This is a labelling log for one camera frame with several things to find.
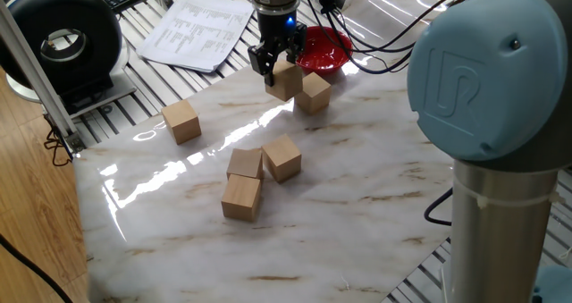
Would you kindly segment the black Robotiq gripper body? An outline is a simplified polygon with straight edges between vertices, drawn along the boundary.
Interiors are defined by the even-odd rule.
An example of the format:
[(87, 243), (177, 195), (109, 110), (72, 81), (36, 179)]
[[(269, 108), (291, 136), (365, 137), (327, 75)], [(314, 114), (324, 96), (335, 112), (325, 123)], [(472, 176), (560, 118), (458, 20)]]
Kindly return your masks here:
[(298, 21), (296, 11), (285, 14), (258, 13), (261, 42), (279, 45), (279, 51), (287, 48), (287, 41), (295, 34), (307, 34), (307, 25)]

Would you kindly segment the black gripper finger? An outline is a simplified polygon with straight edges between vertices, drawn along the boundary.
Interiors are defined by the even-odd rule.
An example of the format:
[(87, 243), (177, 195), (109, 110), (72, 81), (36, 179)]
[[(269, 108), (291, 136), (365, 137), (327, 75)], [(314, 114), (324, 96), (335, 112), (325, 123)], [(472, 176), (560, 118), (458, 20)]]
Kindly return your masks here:
[(286, 61), (295, 64), (298, 56), (304, 51), (307, 41), (306, 34), (295, 34), (287, 41)]
[(265, 84), (269, 87), (274, 85), (273, 67), (280, 53), (279, 48), (278, 44), (270, 42), (260, 42), (248, 48), (252, 69), (265, 78)]

